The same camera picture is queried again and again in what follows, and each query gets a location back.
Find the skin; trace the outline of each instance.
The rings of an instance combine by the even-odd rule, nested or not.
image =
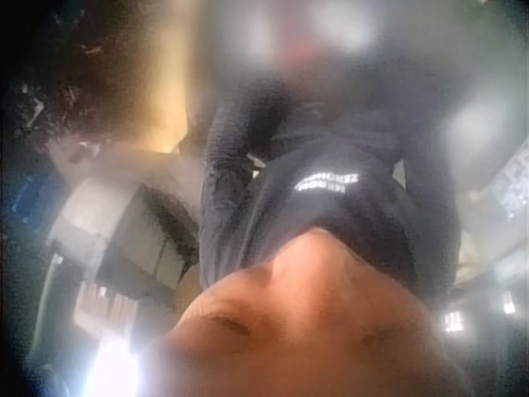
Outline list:
[[[404,287],[312,229],[199,295],[144,355],[142,394],[432,397],[450,383],[432,329]]]

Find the sleeve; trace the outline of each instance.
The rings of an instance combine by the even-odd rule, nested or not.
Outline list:
[[[460,220],[446,144],[441,134],[411,135],[403,145],[406,190],[419,210],[431,263],[427,274],[439,300],[454,282],[460,252]]]
[[[265,145],[286,114],[281,85],[240,84],[222,101],[207,138],[201,197],[200,279],[203,288],[217,280],[219,239],[252,180],[248,154]]]

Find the person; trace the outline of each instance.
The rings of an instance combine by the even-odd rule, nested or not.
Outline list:
[[[203,183],[205,290],[145,353],[145,395],[468,395],[432,316],[459,245],[440,157],[380,145],[383,131],[282,130],[293,109],[270,82],[222,102]],[[248,154],[263,147],[253,177]],[[392,176],[398,148],[407,188]]]

